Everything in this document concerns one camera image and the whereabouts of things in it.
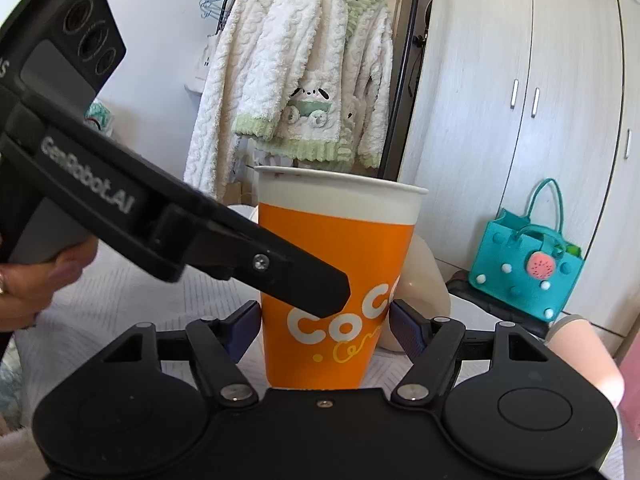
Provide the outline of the person's hand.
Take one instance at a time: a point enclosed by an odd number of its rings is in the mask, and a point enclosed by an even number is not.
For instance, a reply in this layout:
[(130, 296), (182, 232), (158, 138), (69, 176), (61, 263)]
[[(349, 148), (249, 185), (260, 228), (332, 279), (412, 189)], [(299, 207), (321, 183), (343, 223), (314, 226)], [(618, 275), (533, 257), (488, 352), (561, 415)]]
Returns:
[(77, 282), (96, 258), (99, 241), (65, 249), (54, 260), (36, 264), (2, 264), (0, 314), (2, 332), (32, 326), (38, 314), (50, 306), (53, 296)]

